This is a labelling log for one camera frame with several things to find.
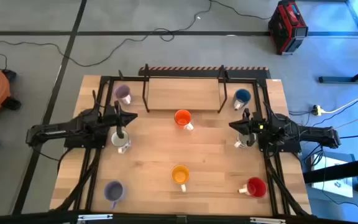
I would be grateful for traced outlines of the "orange and white mug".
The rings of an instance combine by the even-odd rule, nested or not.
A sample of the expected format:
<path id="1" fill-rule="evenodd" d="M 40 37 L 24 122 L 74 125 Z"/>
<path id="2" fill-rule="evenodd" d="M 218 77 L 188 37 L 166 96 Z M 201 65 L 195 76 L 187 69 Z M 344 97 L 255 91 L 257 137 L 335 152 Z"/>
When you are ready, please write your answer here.
<path id="1" fill-rule="evenodd" d="M 187 129 L 189 131 L 194 130 L 192 125 L 192 116 L 191 113 L 187 110 L 178 110 L 174 115 L 174 120 L 179 128 Z"/>

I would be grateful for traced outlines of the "plain lavender mug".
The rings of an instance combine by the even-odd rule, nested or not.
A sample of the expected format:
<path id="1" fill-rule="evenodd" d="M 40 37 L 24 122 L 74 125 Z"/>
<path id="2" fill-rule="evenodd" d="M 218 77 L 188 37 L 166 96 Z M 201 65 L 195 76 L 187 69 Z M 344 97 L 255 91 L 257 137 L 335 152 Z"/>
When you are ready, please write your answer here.
<path id="1" fill-rule="evenodd" d="M 109 182 L 104 188 L 104 198 L 111 203 L 112 209 L 124 199 L 125 194 L 126 190 L 123 184 L 118 180 Z"/>

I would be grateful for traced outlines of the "red and white mug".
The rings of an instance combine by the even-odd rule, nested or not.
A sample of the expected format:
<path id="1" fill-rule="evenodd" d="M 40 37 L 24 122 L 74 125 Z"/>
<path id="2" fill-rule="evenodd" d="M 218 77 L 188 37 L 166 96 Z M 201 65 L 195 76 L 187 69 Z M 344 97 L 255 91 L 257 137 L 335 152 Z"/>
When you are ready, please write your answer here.
<path id="1" fill-rule="evenodd" d="M 251 177 L 238 192 L 254 198 L 263 198 L 267 193 L 267 185 L 262 179 Z"/>

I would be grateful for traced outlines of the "dark blue white mug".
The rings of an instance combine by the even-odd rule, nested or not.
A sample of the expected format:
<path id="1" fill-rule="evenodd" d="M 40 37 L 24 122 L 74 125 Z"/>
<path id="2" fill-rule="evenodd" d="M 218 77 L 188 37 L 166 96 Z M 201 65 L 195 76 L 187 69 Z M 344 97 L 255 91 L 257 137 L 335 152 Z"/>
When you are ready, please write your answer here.
<path id="1" fill-rule="evenodd" d="M 246 104 L 248 104 L 250 99 L 251 94 L 246 89 L 241 88 L 236 90 L 233 97 L 233 108 L 236 111 L 240 110 L 241 108 L 245 107 Z"/>

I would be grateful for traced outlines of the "silver aluminium bracket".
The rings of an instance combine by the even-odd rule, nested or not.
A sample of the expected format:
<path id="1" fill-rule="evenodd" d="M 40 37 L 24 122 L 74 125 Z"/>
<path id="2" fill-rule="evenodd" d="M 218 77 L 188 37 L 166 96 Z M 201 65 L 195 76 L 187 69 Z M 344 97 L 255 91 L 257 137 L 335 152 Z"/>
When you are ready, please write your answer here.
<path id="1" fill-rule="evenodd" d="M 256 224 L 287 224 L 286 220 L 264 217 L 250 217 L 250 222 Z"/>
<path id="2" fill-rule="evenodd" d="M 110 220 L 113 219 L 113 214 L 88 214 L 88 215 L 78 215 L 78 222 L 87 222 L 95 220 Z"/>

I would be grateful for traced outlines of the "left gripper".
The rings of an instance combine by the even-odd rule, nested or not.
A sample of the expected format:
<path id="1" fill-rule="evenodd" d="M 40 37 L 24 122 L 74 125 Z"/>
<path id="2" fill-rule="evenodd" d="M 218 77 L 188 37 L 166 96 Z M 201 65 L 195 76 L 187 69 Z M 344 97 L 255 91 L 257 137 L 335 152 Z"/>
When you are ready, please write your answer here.
<path id="1" fill-rule="evenodd" d="M 118 138 L 123 139 L 124 133 L 122 128 L 133 122 L 137 118 L 137 113 L 125 112 L 124 118 L 120 102 L 116 100 L 113 105 L 107 104 L 104 106 L 104 116 L 105 121 L 110 127 L 116 127 L 116 134 Z"/>

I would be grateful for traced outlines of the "mauve and white mug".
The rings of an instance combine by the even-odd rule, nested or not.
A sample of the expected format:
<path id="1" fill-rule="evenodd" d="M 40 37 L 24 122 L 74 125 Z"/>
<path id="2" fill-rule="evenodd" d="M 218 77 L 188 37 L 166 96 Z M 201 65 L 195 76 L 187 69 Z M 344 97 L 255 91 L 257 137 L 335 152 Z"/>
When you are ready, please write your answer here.
<path id="1" fill-rule="evenodd" d="M 118 86 L 115 89 L 114 94 L 116 98 L 125 105 L 129 105 L 132 101 L 131 91 L 127 85 Z"/>

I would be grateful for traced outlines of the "black hazard striped floor bar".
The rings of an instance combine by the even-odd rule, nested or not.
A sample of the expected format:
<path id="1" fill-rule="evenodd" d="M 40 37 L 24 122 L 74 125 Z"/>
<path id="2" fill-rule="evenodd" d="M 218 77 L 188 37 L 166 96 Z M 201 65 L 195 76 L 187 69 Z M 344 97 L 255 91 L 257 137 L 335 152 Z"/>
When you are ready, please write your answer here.
<path id="1" fill-rule="evenodd" d="M 157 77 L 217 77 L 220 66 L 149 67 L 149 75 Z M 229 78 L 270 79 L 267 67 L 224 67 Z"/>

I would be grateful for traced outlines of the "grey white ceramic mug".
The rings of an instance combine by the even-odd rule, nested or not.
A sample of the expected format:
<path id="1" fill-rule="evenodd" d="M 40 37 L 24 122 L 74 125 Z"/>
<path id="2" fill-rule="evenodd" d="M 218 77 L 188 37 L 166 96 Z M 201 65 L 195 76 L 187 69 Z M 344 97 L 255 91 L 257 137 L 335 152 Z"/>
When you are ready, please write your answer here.
<path id="1" fill-rule="evenodd" d="M 245 147 L 251 147 L 256 142 L 257 136 L 255 133 L 252 134 L 238 134 L 236 138 L 236 142 L 234 143 L 234 147 L 238 148 L 245 148 Z"/>

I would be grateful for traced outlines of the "white box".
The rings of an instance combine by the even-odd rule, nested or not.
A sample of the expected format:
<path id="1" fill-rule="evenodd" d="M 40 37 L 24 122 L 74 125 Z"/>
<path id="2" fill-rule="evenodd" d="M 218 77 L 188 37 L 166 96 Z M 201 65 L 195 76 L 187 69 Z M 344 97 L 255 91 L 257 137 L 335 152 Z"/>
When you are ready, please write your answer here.
<path id="1" fill-rule="evenodd" d="M 323 155 L 313 156 L 313 159 L 311 161 L 313 162 L 313 166 L 311 167 L 312 171 L 347 163 L 346 161 L 325 157 Z M 330 192 L 332 194 L 341 195 L 347 198 L 353 197 L 352 177 L 336 180 L 325 180 L 324 182 L 315 182 L 311 184 L 311 187 L 318 190 L 324 190 L 325 192 Z"/>

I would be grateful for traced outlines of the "red black power station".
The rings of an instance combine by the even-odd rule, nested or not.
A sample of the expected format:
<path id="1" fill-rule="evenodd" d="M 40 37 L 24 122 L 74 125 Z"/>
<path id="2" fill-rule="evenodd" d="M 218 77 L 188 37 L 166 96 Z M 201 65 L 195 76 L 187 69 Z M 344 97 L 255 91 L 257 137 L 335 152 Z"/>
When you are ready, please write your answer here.
<path id="1" fill-rule="evenodd" d="M 275 44 L 276 54 L 293 54 L 308 36 L 308 30 L 295 0 L 278 2 L 268 22 L 268 31 Z"/>

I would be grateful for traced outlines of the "yellow and white mug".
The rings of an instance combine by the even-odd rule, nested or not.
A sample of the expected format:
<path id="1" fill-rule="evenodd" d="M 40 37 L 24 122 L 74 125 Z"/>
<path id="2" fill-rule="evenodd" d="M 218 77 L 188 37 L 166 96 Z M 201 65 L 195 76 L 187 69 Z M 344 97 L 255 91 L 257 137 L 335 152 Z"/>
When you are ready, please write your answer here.
<path id="1" fill-rule="evenodd" d="M 171 171 L 171 177 L 174 183 L 181 187 L 182 192 L 186 192 L 186 183 L 190 178 L 190 171 L 184 165 L 177 165 Z"/>

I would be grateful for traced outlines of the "wooden shelf riser black frame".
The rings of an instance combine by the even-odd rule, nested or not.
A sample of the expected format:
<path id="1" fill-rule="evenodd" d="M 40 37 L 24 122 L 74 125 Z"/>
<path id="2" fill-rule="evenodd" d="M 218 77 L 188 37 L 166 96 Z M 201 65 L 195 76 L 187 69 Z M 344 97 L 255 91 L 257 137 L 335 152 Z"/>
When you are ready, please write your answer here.
<path id="1" fill-rule="evenodd" d="M 142 100 L 146 111 L 217 111 L 227 101 L 226 83 L 230 80 L 224 65 L 217 77 L 157 77 L 149 75 L 146 64 L 139 69 L 143 78 Z"/>

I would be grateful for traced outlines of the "blue white floral mug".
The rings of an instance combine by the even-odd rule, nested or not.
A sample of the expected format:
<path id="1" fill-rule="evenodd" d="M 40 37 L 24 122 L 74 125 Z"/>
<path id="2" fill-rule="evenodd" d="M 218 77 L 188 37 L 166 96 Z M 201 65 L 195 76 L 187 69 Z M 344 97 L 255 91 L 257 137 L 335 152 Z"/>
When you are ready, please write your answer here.
<path id="1" fill-rule="evenodd" d="M 122 132 L 123 138 L 120 138 L 117 131 L 111 136 L 112 144 L 117 148 L 119 154 L 124 154 L 128 149 L 131 148 L 131 139 L 126 131 Z"/>

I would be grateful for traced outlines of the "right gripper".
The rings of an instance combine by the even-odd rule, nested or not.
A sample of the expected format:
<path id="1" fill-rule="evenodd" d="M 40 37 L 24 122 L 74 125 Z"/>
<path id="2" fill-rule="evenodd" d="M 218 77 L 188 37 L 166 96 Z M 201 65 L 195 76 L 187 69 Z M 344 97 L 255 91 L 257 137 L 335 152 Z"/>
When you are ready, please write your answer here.
<path id="1" fill-rule="evenodd" d="M 229 123 L 229 126 L 236 130 L 238 133 L 247 136 L 246 145 L 253 146 L 257 140 L 257 135 L 264 130 L 265 119 L 259 112 L 250 112 L 248 108 L 244 109 L 243 118 L 246 119 L 246 133 L 244 134 L 244 128 L 241 127 L 244 124 L 244 120 L 233 121 Z"/>

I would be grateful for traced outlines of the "black metal beam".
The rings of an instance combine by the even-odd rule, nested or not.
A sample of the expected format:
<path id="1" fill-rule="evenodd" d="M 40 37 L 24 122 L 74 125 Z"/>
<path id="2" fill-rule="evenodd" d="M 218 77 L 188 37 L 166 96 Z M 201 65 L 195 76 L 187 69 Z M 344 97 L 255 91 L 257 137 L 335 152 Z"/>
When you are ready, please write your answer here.
<path id="1" fill-rule="evenodd" d="M 358 176 L 358 161 L 346 164 L 325 167 L 318 170 L 305 172 L 303 178 L 306 184 L 324 182 L 330 180 L 344 179 Z"/>

